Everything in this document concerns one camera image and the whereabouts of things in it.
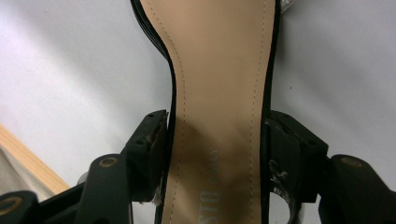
insole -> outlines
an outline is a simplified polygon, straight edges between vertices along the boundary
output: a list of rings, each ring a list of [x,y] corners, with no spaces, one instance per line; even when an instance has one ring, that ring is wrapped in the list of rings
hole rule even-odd
[[[261,223],[260,129],[275,1],[141,3],[176,76],[163,223]]]

wooden edge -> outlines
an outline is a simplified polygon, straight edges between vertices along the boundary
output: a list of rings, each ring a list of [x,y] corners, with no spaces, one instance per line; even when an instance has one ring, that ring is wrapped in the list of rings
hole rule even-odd
[[[0,124],[0,147],[19,161],[54,194],[59,194],[70,188],[2,124]]]

screw hole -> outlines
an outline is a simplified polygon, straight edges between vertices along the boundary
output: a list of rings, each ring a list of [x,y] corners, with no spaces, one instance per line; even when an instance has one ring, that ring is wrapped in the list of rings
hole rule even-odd
[[[110,167],[117,163],[117,159],[114,157],[107,157],[99,161],[99,165],[102,167]]]
[[[0,202],[0,216],[15,211],[23,202],[19,196],[12,196]]]

black plastic bracket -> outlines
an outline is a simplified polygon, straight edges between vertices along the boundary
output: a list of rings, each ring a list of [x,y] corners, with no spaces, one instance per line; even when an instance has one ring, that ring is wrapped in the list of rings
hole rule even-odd
[[[22,190],[0,196],[0,223],[38,223],[38,201],[33,192]]]
[[[129,194],[125,158],[120,154],[97,158],[91,163],[74,223],[132,223]]]
[[[165,162],[165,110],[144,117],[121,155],[126,157],[133,202],[150,202],[160,186]]]
[[[274,192],[288,203],[314,203],[328,145],[291,116],[271,111],[270,171]]]
[[[359,158],[333,156],[319,194],[323,224],[396,224],[395,193]]]

shoe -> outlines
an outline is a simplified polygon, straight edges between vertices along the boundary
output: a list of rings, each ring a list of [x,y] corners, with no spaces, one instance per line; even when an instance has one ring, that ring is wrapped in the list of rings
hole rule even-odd
[[[266,223],[277,0],[132,0],[173,79],[156,223]]]

